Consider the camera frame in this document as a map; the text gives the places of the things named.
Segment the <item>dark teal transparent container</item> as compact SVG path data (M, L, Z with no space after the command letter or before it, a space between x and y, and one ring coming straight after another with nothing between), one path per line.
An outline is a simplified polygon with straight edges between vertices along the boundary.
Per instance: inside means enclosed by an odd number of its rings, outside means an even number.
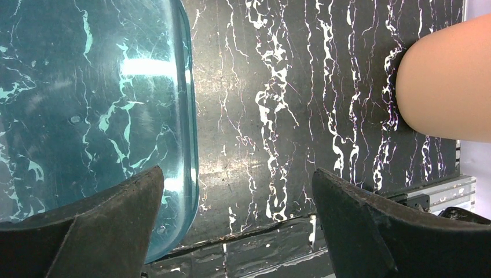
M1 221L159 166L146 262L175 248L199 197L192 65L181 1L2 1Z

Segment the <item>tan bucket with black liner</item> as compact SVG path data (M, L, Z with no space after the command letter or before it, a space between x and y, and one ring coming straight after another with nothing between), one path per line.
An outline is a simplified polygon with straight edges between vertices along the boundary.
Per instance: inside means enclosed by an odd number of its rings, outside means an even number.
M415 42L395 85L400 114L415 131L490 142L490 14Z

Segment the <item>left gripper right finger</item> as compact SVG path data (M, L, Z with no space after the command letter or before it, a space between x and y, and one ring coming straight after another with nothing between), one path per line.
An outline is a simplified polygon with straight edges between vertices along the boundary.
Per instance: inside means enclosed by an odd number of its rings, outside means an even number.
M323 169L312 191L336 277L490 276L490 225L404 206Z

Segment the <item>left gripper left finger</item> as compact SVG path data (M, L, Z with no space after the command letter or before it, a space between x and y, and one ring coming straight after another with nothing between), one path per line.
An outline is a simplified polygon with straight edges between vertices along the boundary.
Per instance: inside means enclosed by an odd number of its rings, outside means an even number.
M1 276L140 277L163 190L154 166L74 203L1 223Z

